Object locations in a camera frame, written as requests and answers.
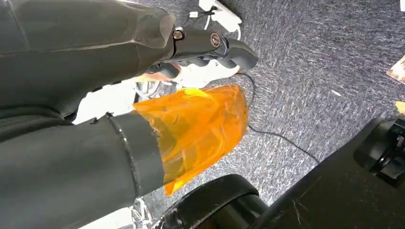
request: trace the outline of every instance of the dark gray robotic arm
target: dark gray robotic arm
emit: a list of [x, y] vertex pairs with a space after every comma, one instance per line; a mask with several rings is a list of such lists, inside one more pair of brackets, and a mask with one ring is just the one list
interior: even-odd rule
[[258, 60], [135, 3], [7, 0], [0, 16], [0, 228], [77, 228], [163, 185], [156, 137], [136, 112], [70, 122], [88, 92], [172, 61]]

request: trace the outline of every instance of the cable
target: cable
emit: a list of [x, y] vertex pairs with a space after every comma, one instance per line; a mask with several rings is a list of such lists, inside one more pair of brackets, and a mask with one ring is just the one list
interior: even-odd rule
[[211, 15], [208, 15], [207, 22], [205, 23], [204, 30], [207, 30], [208, 25], [210, 24]]
[[[246, 73], [236, 73], [235, 76], [237, 76], [237, 75], [242, 75], [242, 76], [247, 77], [247, 78], [251, 81], [251, 83], [252, 83], [252, 87], [253, 87], [252, 100], [250, 101], [250, 103], [249, 103], [249, 105], [248, 105], [248, 106], [250, 107], [250, 105], [252, 105], [253, 100], [255, 99], [255, 95], [256, 95], [256, 84], [255, 84], [255, 81], [253, 80], [253, 78], [252, 78], [250, 75], [248, 75], [248, 74], [246, 74]], [[304, 150], [303, 148], [299, 147], [297, 144], [295, 144], [295, 143], [294, 143], [293, 141], [291, 141], [290, 139], [284, 137], [283, 135], [278, 134], [278, 133], [274, 133], [274, 132], [267, 132], [267, 131], [256, 130], [256, 129], [254, 129], [250, 124], [248, 124], [247, 126], [248, 126], [253, 132], [255, 132], [255, 133], [258, 133], [258, 134], [265, 134], [265, 135], [273, 135], [273, 136], [277, 136], [277, 137], [280, 137], [280, 138], [286, 140], [286, 141], [289, 142], [291, 145], [293, 145], [295, 148], [299, 149], [301, 152], [303, 152], [304, 154], [306, 154], [306, 155], [308, 155], [309, 157], [311, 157], [317, 164], [320, 163], [319, 159], [317, 159], [314, 155], [312, 155], [312, 154], [309, 153], [308, 151]]]
[[240, 41], [240, 37], [242, 36], [242, 33], [240, 31], [240, 26], [238, 25], [238, 27], [236, 28], [236, 31], [238, 32], [238, 38], [237, 40]]

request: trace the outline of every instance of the black wire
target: black wire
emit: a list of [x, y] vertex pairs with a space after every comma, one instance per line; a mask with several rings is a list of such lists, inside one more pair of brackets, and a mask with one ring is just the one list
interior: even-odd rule
[[[250, 82], [252, 83], [252, 87], [253, 87], [253, 91], [252, 91], [252, 100], [249, 103], [249, 107], [252, 104], [253, 100], [255, 99], [255, 95], [256, 95], [256, 85], [255, 85], [255, 81], [253, 80], [253, 78], [246, 74], [246, 73], [236, 73], [235, 75], [242, 75], [247, 77]], [[253, 132], [256, 132], [258, 134], [265, 134], [265, 135], [273, 135], [273, 136], [277, 136], [280, 137], [284, 140], [286, 140], [287, 142], [289, 142], [291, 145], [293, 145], [295, 148], [299, 149], [300, 151], [302, 151], [304, 154], [308, 155], [309, 157], [311, 157], [314, 161], [316, 161], [317, 164], [320, 163], [319, 159], [317, 159], [314, 155], [312, 155], [311, 153], [309, 153], [308, 151], [304, 150], [303, 148], [299, 147], [297, 144], [295, 144], [293, 141], [289, 140], [288, 138], [284, 137], [281, 134], [278, 133], [274, 133], [274, 132], [267, 132], [267, 131], [260, 131], [260, 130], [256, 130], [254, 129], [250, 124], [247, 125]]]

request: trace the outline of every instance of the white cable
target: white cable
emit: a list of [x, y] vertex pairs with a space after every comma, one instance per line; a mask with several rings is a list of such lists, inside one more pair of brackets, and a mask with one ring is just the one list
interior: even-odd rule
[[207, 30], [208, 25], [210, 24], [211, 15], [208, 15], [207, 23], [205, 24], [204, 30]]
[[240, 26], [238, 26], [238, 27], [236, 28], [236, 31], [238, 32], [238, 38], [237, 38], [237, 40], [239, 41], [239, 40], [240, 40], [240, 37], [241, 37]]
[[141, 89], [139, 89], [136, 82], [135, 82], [135, 85], [133, 88], [134, 88], [135, 92], [139, 94], [139, 96], [142, 98], [142, 100], [148, 100], [148, 99], [150, 99], [150, 96], [152, 96], [157, 91], [159, 84], [160, 84], [160, 81], [156, 81], [155, 85], [153, 85], [151, 91], [146, 92], [146, 93], [144, 93]]

